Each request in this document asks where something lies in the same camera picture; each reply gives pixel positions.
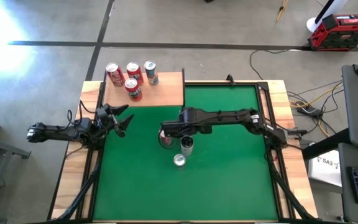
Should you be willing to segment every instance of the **green mat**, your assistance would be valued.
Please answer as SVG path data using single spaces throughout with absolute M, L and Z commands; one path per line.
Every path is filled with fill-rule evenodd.
M 186 106 L 206 111 L 258 109 L 253 86 L 187 86 Z M 180 107 L 129 108 L 125 138 L 107 138 L 94 220 L 276 220 L 264 140 L 241 125 L 196 134 L 184 169 L 180 147 L 158 144 L 160 123 Z

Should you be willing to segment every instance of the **black metal frame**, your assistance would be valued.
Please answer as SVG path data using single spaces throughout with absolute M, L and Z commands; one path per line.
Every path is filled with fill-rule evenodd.
M 186 83 L 185 80 L 185 71 L 184 69 L 182 70 L 182 77 L 183 77 L 183 106 L 185 105 L 185 87 L 186 86 L 233 86 L 233 88 L 235 88 L 236 86 L 253 86 L 255 88 L 255 94 L 257 96 L 257 101 L 258 101 L 258 107 L 260 108 L 260 112 L 261 114 L 264 114 L 264 107 L 262 104 L 262 97 L 260 94 L 260 90 L 263 90 L 265 92 L 265 97 L 266 97 L 266 102 L 267 102 L 267 109 L 268 109 L 268 113 L 270 116 L 270 122 L 271 125 L 276 127 L 276 123 L 275 123 L 275 117 L 274 117 L 274 113 L 273 113 L 273 106 L 272 106 L 272 101 L 270 98 L 270 92 L 269 92 L 269 88 L 266 88 L 266 86 L 269 86 L 267 84 L 267 82 L 250 82 L 250 83 L 236 83 L 235 85 L 232 84 L 232 82 L 227 82 L 227 81 L 222 81 L 222 82 L 188 82 Z M 102 105 L 103 104 L 103 98 L 104 98 L 104 92 L 106 90 L 106 74 L 104 74 L 104 80 L 100 85 L 99 88 L 99 95 L 98 95 L 98 102 L 96 105 Z M 86 158 L 86 164 L 85 164 L 85 169 L 87 169 L 84 172 L 84 176 L 83 176 L 83 180 L 87 180 L 88 176 L 89 176 L 89 172 L 91 169 L 91 161 L 92 161 L 92 156 L 93 156 L 93 150 L 95 149 L 90 149 Z M 103 158 L 103 151 L 104 149 L 98 149 L 98 158 L 97 158 L 97 164 L 99 164 L 99 166 L 101 166 L 102 163 L 102 158 Z M 279 168 L 280 168 L 280 175 L 282 177 L 282 179 L 284 180 L 284 182 L 286 183 L 287 186 L 289 186 L 288 184 L 288 177 L 287 177 L 287 173 L 286 173 L 286 169 L 285 169 L 285 164 L 284 164 L 284 159 L 283 159 L 283 154 L 282 151 L 278 151 L 277 152 L 277 158 L 278 158 L 278 164 L 279 164 Z M 64 161 L 62 164 L 62 169 L 60 171 L 60 177 L 63 171 L 63 166 L 64 166 Z M 272 189 L 273 189 L 273 196 L 275 199 L 275 206 L 276 206 L 276 212 L 277 212 L 277 217 L 278 217 L 278 222 L 286 222 L 286 223 L 330 223 L 330 222 L 322 222 L 320 220 L 297 220 L 295 219 L 295 212 L 294 212 L 294 208 L 292 206 L 292 204 L 290 203 L 289 199 L 287 198 L 287 207 L 288 207 L 288 214 L 289 214 L 289 218 L 284 218 L 283 217 L 283 208 L 281 205 L 281 201 L 280 201 L 280 195 L 278 192 L 278 184 L 277 182 L 273 179 L 272 177 L 272 170 L 271 170 L 271 166 L 269 165 L 269 172 L 270 172 L 270 179 L 272 182 Z M 97 194 L 97 188 L 98 188 L 98 184 L 99 184 L 99 175 L 98 174 L 95 182 L 93 183 L 92 186 L 92 193 L 91 193 L 91 200 L 90 200 L 90 205 L 89 205 L 89 210 L 88 210 L 88 216 L 86 218 L 82 218 L 82 210 L 83 210 L 83 201 L 81 204 L 81 207 L 78 207 L 77 209 L 77 214 L 76 215 L 76 220 L 87 220 L 87 221 L 92 221 L 93 220 L 93 215 L 94 215 L 94 205 L 96 202 L 96 194 Z M 58 190 L 58 184 L 56 186 L 55 189 L 55 195 L 53 196 L 53 200 L 51 203 L 51 207 L 50 207 L 50 211 L 49 211 L 49 215 L 48 215 L 48 219 L 51 219 L 52 216 L 52 211 L 53 211 L 53 206 L 55 204 L 55 200 L 56 200 L 56 196 L 57 196 L 57 190 Z

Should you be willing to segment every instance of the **wooden table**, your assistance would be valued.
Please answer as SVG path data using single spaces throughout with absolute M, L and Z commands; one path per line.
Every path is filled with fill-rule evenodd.
M 157 94 L 158 92 L 164 92 L 166 94 L 169 93 L 177 93 L 181 91 L 183 93 L 183 83 L 181 81 L 181 73 L 159 73 L 160 83 L 168 83 L 168 85 L 157 85 L 150 86 L 147 83 L 143 85 L 144 93 Z M 260 82 L 260 80 L 241 80 L 236 81 L 236 83 L 240 82 Z M 273 111 L 275 115 L 275 120 L 277 124 L 285 127 L 285 128 L 294 128 L 295 124 L 293 121 L 293 116 L 290 109 L 290 104 L 287 97 L 287 91 L 285 89 L 283 80 L 267 80 L 270 92 L 270 97 L 272 101 Z M 106 93 L 104 96 L 104 103 L 109 103 L 113 106 L 118 106 L 122 104 L 126 104 L 130 101 L 124 100 L 113 100 L 113 99 L 128 99 L 127 92 L 124 88 L 114 88 L 111 85 L 111 82 L 108 80 L 106 85 Z M 99 87 L 101 82 L 99 81 L 89 81 L 84 82 L 82 92 L 81 92 L 81 100 L 85 104 L 85 106 L 90 110 L 94 111 L 96 107 L 96 102 L 99 95 Z M 160 100 L 168 105 L 182 105 L 183 97 L 174 97 L 166 99 L 165 95 L 159 95 Z M 142 100 L 142 106 L 144 105 L 158 105 L 159 102 L 154 100 L 155 98 L 145 97 Z M 267 107 L 267 103 L 265 97 L 262 97 L 262 104 L 264 108 Z M 268 118 L 269 114 L 267 110 L 265 111 L 265 115 Z M 93 118 L 93 114 L 89 114 L 83 110 L 83 116 Z M 288 140 L 289 144 L 299 146 L 299 142 L 294 139 Z M 80 147 L 79 143 L 71 142 L 68 145 L 67 153 L 74 151 Z M 287 147 L 283 151 L 283 158 L 285 161 L 285 168 L 287 171 L 288 182 L 291 188 L 291 191 L 295 194 L 295 197 L 299 200 L 299 202 L 306 208 L 306 210 L 314 217 L 317 217 L 316 207 L 314 205 L 313 195 L 310 189 L 308 175 L 306 173 L 305 164 L 303 161 L 302 153 L 299 149 L 295 149 L 293 147 Z M 77 195 L 80 187 L 81 181 L 83 178 L 83 173 L 85 171 L 85 160 L 86 155 L 88 153 L 87 149 L 82 149 L 70 157 L 66 159 L 62 166 L 62 173 L 59 177 L 57 183 L 57 190 L 55 192 L 55 200 L 51 205 L 51 210 L 49 213 L 49 218 L 57 218 L 59 217 L 69 206 L 72 200 Z M 93 163 L 91 164 L 91 171 L 94 166 L 94 160 L 96 159 L 96 155 L 98 152 L 93 152 Z M 283 207 L 283 215 L 284 217 L 288 217 L 287 203 L 285 196 L 281 189 L 279 189 L 280 200 Z M 89 209 L 89 201 L 90 201 L 91 191 L 89 190 L 83 207 L 82 217 L 86 217 Z

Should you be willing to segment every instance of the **gray floor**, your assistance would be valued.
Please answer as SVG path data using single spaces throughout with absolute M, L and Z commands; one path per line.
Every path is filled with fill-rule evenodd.
M 0 1 L 0 140 L 31 150 L 27 161 L 14 159 L 0 190 L 0 218 L 8 223 L 41 222 L 47 217 L 66 147 L 65 142 L 30 144 L 27 128 L 38 121 L 66 124 L 75 110 L 94 47 L 3 46 L 9 40 L 82 41 L 98 38 L 108 0 Z M 289 1 L 282 20 L 275 23 L 281 1 L 116 0 L 105 42 L 303 45 L 310 33 L 306 20 L 321 6 L 314 0 Z M 349 0 L 343 13 L 358 13 L 358 0 Z M 155 60 L 158 70 L 186 70 L 189 80 L 256 80 L 249 65 L 251 50 L 102 48 L 93 80 L 102 80 L 108 62 Z M 285 80 L 287 90 L 300 92 L 341 79 L 341 66 L 358 63 L 358 52 L 257 52 L 253 66 L 267 80 Z M 311 91 L 307 100 L 328 88 Z M 324 115 L 337 131 L 347 126 L 343 94 L 339 109 Z M 333 108 L 330 101 L 328 108 Z M 307 118 L 296 125 L 311 129 Z M 315 131 L 305 139 L 319 141 Z M 319 217 L 341 215 L 341 196 L 313 187 Z

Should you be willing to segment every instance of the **wooden board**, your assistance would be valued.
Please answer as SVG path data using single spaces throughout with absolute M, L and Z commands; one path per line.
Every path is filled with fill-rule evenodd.
M 157 85 L 149 85 L 147 76 L 143 73 L 143 98 L 138 102 L 132 101 L 124 86 L 116 87 L 109 78 L 106 80 L 104 103 L 111 106 L 180 106 L 183 104 L 183 79 L 181 72 L 159 72 Z
M 180 74 L 181 73 L 166 73 L 165 75 L 168 76 L 169 74 Z M 187 81 L 187 83 L 191 82 L 222 82 L 222 81 Z M 241 80 L 236 82 L 260 82 L 260 80 Z M 285 88 L 284 81 L 282 80 L 267 80 L 270 90 L 270 97 L 272 99 L 273 110 L 275 114 L 275 119 L 277 124 L 283 126 L 284 128 L 294 128 L 295 124 L 293 121 L 293 116 L 290 109 L 290 104 L 288 101 L 287 91 Z M 107 82 L 109 87 L 112 86 L 111 82 Z M 84 82 L 83 91 L 81 93 L 81 99 L 84 101 L 86 107 L 94 111 L 94 106 L 96 105 L 96 101 L 98 99 L 98 91 L 99 91 L 99 84 L 100 82 Z M 181 82 L 177 80 L 177 85 L 182 86 Z M 105 103 L 111 103 L 112 105 L 119 106 L 123 103 L 113 103 L 114 98 L 125 98 L 128 97 L 127 93 L 124 88 L 123 91 L 113 91 L 109 92 L 105 95 Z M 181 96 L 183 96 L 183 88 L 181 87 Z M 264 105 L 264 111 L 266 109 L 266 102 L 264 93 L 262 93 L 262 103 Z M 175 105 L 182 105 L 183 98 L 176 100 Z M 299 146 L 299 142 L 296 140 L 288 141 L 289 144 L 293 144 Z M 77 148 L 76 145 L 69 145 L 69 151 L 75 150 Z M 306 173 L 305 164 L 303 162 L 303 156 L 299 149 L 293 147 L 287 147 L 283 150 L 283 157 L 285 161 L 285 168 L 287 170 L 288 181 L 290 184 L 291 191 L 295 194 L 295 197 L 300 201 L 302 206 L 306 208 L 306 210 L 314 217 L 317 217 L 316 207 L 314 205 L 313 194 L 311 193 L 310 184 L 308 175 Z M 53 215 L 52 218 L 58 217 L 64 210 L 69 206 L 69 204 L 74 199 L 75 195 L 78 193 L 78 189 L 81 185 L 82 180 L 82 173 L 85 166 L 85 159 L 86 159 L 86 149 L 83 150 L 82 153 L 78 153 L 76 157 L 68 158 L 67 161 L 73 159 L 73 162 L 66 162 L 63 168 L 63 173 L 61 177 L 61 181 L 59 184 L 59 190 L 57 194 L 57 198 L 55 201 L 55 206 L 53 208 Z M 283 207 L 287 207 L 285 196 L 280 190 L 280 199 L 282 202 Z M 283 209 L 285 217 L 288 216 L 286 209 Z

